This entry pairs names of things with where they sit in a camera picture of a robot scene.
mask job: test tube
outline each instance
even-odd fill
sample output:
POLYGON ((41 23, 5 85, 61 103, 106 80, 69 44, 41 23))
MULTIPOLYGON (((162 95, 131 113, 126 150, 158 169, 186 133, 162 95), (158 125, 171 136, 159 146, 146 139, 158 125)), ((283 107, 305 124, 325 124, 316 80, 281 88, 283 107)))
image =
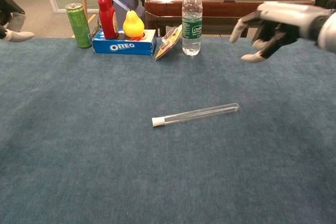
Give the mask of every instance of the test tube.
POLYGON ((238 103, 230 103, 225 105, 220 105, 216 107, 193 110, 188 112, 183 112, 179 114, 166 115, 158 118, 152 118, 153 127, 166 125, 171 123, 178 123, 189 121, 193 119, 206 118, 211 115, 226 114, 231 112, 236 112, 240 109, 238 103))

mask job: water bottle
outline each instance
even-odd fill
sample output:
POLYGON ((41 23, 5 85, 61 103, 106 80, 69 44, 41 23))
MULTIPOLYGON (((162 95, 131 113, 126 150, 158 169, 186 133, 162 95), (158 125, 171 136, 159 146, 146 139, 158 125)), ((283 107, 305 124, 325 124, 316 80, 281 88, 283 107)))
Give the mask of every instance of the water bottle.
POLYGON ((97 0, 99 5, 99 17, 105 39, 115 39, 118 36, 118 23, 112 0, 97 0))
POLYGON ((182 49, 186 55, 197 55, 201 49, 202 0, 183 0, 182 49))

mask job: toy pear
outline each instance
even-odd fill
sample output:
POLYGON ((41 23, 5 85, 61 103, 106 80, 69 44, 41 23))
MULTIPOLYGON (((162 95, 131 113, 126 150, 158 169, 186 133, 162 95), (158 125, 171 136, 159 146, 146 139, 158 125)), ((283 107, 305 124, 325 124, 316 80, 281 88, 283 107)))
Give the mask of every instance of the toy pear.
POLYGON ((143 35, 145 25, 135 11, 129 10, 126 13, 122 29, 129 38, 139 38, 143 35))

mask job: green bottle label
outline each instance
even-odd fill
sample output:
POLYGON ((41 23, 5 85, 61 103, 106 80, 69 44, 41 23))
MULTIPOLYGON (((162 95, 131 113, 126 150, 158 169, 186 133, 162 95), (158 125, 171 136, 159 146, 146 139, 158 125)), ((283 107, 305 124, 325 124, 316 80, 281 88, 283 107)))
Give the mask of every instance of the green bottle label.
POLYGON ((202 34, 202 20, 182 21, 182 36, 186 39, 197 39, 202 34))

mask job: cardboard box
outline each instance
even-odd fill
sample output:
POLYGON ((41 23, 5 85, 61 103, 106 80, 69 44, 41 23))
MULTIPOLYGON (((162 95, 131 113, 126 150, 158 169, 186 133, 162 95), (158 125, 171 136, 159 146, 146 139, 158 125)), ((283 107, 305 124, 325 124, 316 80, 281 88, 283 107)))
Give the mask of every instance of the cardboard box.
POLYGON ((123 31, 119 31, 117 39, 105 39, 100 30, 92 39, 93 49, 98 54, 152 55, 156 46, 155 30, 145 30, 141 40, 127 39, 123 31))

